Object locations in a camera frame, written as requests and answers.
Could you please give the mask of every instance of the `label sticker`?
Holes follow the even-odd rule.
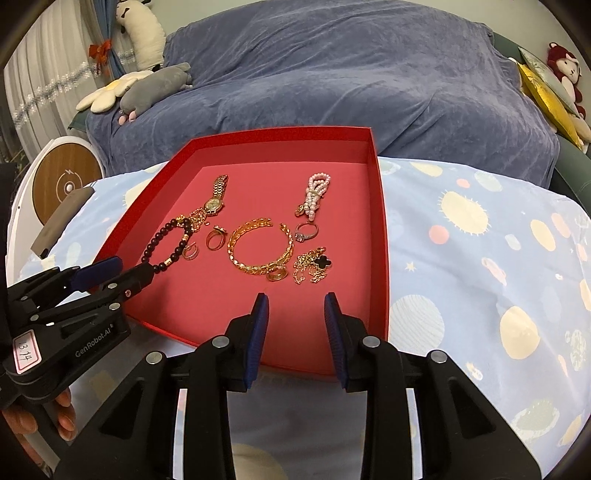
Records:
[[[41,363],[41,354],[33,330],[16,337],[12,341],[12,351],[18,375]]]

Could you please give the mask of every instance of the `beaded bracelet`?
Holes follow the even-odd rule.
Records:
[[[156,232],[153,239],[150,240],[148,246],[146,247],[146,250],[144,251],[144,256],[142,257],[142,260],[141,260],[142,263],[147,263],[150,261],[150,258],[152,257],[152,253],[154,252],[154,250],[156,249],[156,247],[158,246],[160,241],[166,235],[168,235],[168,232],[170,232],[175,227],[184,229],[184,235],[183,235],[181,241],[178,243],[178,247],[174,249],[174,252],[171,253],[170,256],[166,260],[164,260],[163,262],[160,262],[157,265],[152,265],[152,268],[154,269],[154,273],[165,272],[170,265],[172,265],[174,262],[178,261],[178,259],[183,254],[183,251],[185,250],[185,248],[187,248],[187,244],[189,242],[189,239],[191,238],[191,236],[193,234],[193,228],[191,227],[191,219],[185,218],[185,219],[179,221],[176,218],[173,218],[172,220],[167,222],[160,229],[159,232]]]

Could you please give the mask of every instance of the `finger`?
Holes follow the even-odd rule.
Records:
[[[31,444],[27,441],[27,439],[23,435],[17,435],[18,441],[21,443],[23,450],[27,453],[29,457],[35,462],[37,465],[41,465],[43,463],[43,459],[37,453],[37,451],[31,446]]]
[[[56,402],[62,407],[69,407],[72,404],[72,394],[69,388],[66,388],[56,397]]]
[[[6,423],[15,434],[27,434],[37,431],[35,417],[18,405],[12,405],[2,411]]]
[[[57,407],[57,421],[59,425],[67,430],[73,432],[76,429],[76,411],[74,407]]]
[[[60,437],[63,438],[67,442],[73,440],[74,437],[76,436],[76,430],[73,430],[73,431],[66,430],[61,425],[57,426],[57,431],[60,434]]]

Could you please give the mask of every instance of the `curtain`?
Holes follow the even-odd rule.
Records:
[[[94,2],[96,16],[99,19],[100,31],[106,40],[112,39],[113,29],[115,27],[115,10],[117,9],[118,0],[94,0]],[[109,50],[108,58],[113,78],[118,79],[124,75],[125,69],[113,49]]]
[[[67,126],[77,103],[105,84],[88,58],[92,42],[79,0],[56,0],[39,16],[4,68],[12,120],[30,161],[49,140],[83,136]]]

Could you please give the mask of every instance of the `screw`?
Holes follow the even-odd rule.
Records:
[[[215,348],[224,348],[225,346],[230,345],[230,339],[224,335],[220,335],[212,340],[212,345]]]
[[[368,348],[376,348],[379,346],[381,341],[378,337],[374,337],[373,335],[368,335],[363,339],[363,344]]]
[[[444,364],[447,362],[447,355],[445,352],[441,350],[434,350],[431,352],[431,360],[433,360],[437,364]]]
[[[156,365],[162,361],[163,355],[160,352],[151,352],[146,355],[146,361],[150,365]]]

